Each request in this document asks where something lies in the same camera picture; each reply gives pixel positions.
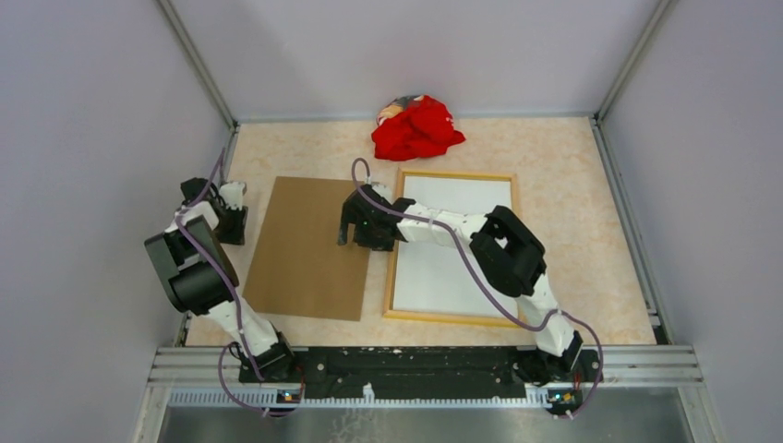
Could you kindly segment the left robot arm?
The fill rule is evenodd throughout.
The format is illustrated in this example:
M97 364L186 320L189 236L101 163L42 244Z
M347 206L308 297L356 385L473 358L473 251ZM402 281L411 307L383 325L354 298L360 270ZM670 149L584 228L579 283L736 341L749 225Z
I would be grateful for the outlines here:
M223 249L245 242L246 184L217 186L192 178L180 188L184 201L173 221L144 243L168 300L177 311L205 317L229 334L250 381L285 381L295 372L294 353L238 293L237 273Z

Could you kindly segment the brown backing board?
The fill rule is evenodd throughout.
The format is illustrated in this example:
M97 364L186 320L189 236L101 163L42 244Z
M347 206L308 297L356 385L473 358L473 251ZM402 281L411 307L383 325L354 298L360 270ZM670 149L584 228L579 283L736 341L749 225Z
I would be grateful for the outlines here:
M262 314L358 321L369 252L338 245L348 180L276 178L243 295Z

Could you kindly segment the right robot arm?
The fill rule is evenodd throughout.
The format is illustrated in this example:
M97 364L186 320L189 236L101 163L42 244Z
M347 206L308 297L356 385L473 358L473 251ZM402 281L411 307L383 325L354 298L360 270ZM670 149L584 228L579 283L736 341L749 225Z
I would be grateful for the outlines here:
M389 201L378 184L358 185L341 209L337 243L349 242L382 252L399 243L454 248L499 313L533 333L548 377L565 380L578 369L584 340L551 290L545 247L511 209L464 214Z

